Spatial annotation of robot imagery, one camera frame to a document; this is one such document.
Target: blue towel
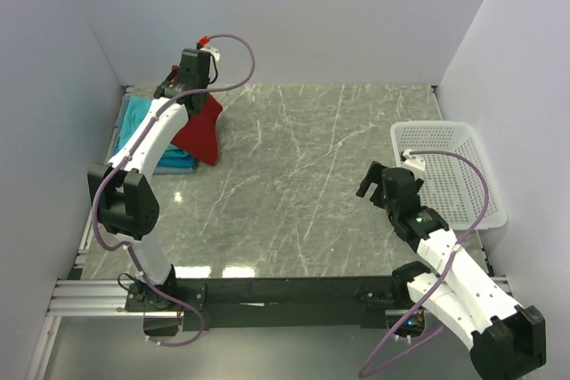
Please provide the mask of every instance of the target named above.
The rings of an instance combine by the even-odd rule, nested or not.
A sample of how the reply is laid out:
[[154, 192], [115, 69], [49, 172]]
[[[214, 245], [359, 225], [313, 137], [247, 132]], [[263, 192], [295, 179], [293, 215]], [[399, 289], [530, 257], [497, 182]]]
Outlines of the blue towel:
[[[118, 144], [115, 152], [121, 150], [141, 124], [151, 108], [151, 99], [131, 96], [126, 98], [126, 109], [122, 117], [122, 125], [118, 134]], [[159, 160], [159, 166], [166, 168], [194, 169], [196, 159], [176, 146], [168, 145], [164, 155]]]

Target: red cloth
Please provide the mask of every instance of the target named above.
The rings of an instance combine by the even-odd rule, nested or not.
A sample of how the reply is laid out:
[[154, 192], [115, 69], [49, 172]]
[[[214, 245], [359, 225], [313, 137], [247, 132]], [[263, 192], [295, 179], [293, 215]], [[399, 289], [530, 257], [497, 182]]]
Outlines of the red cloth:
[[220, 157], [216, 122], [223, 109], [222, 105], [208, 94], [206, 104], [200, 113], [193, 116], [186, 126], [178, 131], [172, 143], [178, 149], [193, 155], [198, 161], [214, 166]]

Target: laundry basket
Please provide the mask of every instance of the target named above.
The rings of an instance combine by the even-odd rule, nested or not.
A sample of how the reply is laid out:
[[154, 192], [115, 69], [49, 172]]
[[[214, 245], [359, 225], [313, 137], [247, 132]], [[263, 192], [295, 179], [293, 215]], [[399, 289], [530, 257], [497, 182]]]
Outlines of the laundry basket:
[[[396, 165], [400, 153], [412, 150], [445, 150], [462, 155], [481, 170], [489, 186], [489, 207], [478, 230], [501, 227], [507, 212], [501, 203], [493, 171], [468, 124], [450, 121], [398, 122], [390, 128]], [[419, 191], [422, 205], [434, 208], [455, 230], [466, 230], [483, 208], [484, 192], [477, 175], [464, 162], [443, 155], [426, 155], [425, 181]]]

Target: perforated basket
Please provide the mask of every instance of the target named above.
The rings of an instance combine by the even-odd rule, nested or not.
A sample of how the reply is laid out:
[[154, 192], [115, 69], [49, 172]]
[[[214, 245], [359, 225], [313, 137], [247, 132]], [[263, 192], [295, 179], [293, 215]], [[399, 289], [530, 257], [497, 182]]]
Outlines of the perforated basket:
[[[462, 155], [481, 170], [491, 198], [478, 230], [501, 227], [507, 212], [501, 199], [475, 130], [468, 124], [449, 121], [410, 121], [393, 124], [390, 129], [396, 165], [400, 153], [412, 150], [445, 150]], [[419, 191], [422, 205], [434, 208], [455, 230], [466, 230], [481, 212], [483, 187], [477, 175], [465, 163], [443, 155], [426, 155], [425, 181]]]

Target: marble table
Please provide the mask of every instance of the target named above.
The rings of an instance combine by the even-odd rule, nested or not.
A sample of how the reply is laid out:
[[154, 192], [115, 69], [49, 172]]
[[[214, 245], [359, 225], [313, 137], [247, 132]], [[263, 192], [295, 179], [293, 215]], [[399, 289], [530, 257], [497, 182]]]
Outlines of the marble table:
[[[389, 275], [417, 259], [354, 194], [372, 160], [395, 164], [393, 123], [441, 119], [428, 85], [249, 85], [216, 98], [218, 165], [152, 180], [179, 277]], [[465, 247], [485, 266], [476, 234]], [[82, 279], [123, 271], [126, 253], [93, 241]]]

